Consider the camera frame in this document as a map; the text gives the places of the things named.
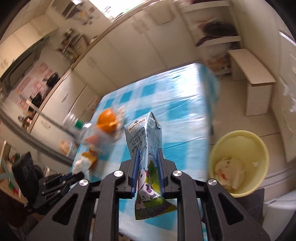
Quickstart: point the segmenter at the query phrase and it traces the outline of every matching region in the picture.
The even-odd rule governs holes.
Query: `cartoon cow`
[[[140,170],[138,190],[142,202],[150,202],[151,199],[156,200],[158,197],[157,193],[153,190],[152,186],[148,183],[149,176],[148,172],[144,169]]]

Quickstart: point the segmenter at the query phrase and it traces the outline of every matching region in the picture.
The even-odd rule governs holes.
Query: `window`
[[[148,0],[90,0],[110,21]]]

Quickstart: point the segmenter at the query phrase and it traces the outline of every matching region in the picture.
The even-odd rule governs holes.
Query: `pan handle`
[[[202,45],[205,41],[210,40],[210,39],[216,39],[217,37],[213,37],[213,36],[205,36],[203,38],[201,38],[198,43],[195,44],[196,47],[199,47],[200,45]]]

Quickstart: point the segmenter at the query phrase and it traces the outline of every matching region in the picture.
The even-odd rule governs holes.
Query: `table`
[[[209,135],[219,82],[201,64],[190,64],[129,84],[104,96],[93,115],[106,108],[124,106],[126,123],[152,111],[162,126],[165,158],[194,179],[207,179]],[[74,163],[87,147],[80,145]],[[91,170],[91,181],[98,181],[118,170],[122,161],[130,159],[124,131],[111,153],[99,156]],[[135,241],[177,240],[177,212],[146,220],[135,220],[134,199],[120,200],[119,232]],[[206,229],[203,224],[205,240]]]

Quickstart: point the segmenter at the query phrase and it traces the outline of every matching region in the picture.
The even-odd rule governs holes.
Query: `crushed milk carton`
[[[152,112],[124,126],[131,156],[140,150],[138,193],[135,202],[137,220],[155,217],[176,210],[176,206],[160,195],[156,150],[162,148],[161,126]]]

